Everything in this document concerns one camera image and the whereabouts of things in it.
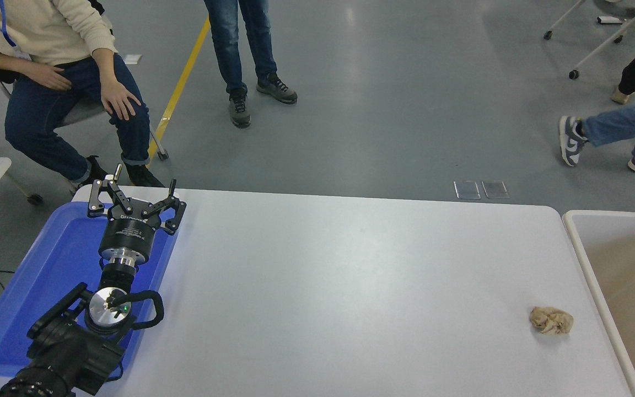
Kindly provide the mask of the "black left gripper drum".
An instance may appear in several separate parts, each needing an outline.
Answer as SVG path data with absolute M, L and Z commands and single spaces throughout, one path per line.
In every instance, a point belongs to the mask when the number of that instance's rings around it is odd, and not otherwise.
M 108 224 L 99 246 L 99 255 L 106 260 L 113 255 L 125 254 L 136 260 L 148 260 L 155 234 L 161 224 L 158 214 L 143 218 L 151 202 L 131 198 L 131 214 L 125 214 L 123 205 L 114 204 L 107 211 Z

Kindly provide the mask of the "person's right hand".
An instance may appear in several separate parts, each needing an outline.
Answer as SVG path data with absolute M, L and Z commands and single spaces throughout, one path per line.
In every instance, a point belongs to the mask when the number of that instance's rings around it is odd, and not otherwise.
M 61 73 L 63 70 L 56 66 L 42 65 L 33 61 L 21 60 L 19 73 L 28 77 L 45 88 L 57 91 L 67 91 L 72 88 L 71 81 Z

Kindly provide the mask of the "person's left hand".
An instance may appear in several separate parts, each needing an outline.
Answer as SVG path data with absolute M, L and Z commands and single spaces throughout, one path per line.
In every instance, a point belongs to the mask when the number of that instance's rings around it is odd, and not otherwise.
M 101 101 L 109 115 L 115 115 L 119 120 L 130 121 L 136 116 L 141 101 L 131 93 L 125 85 L 116 79 L 101 79 Z

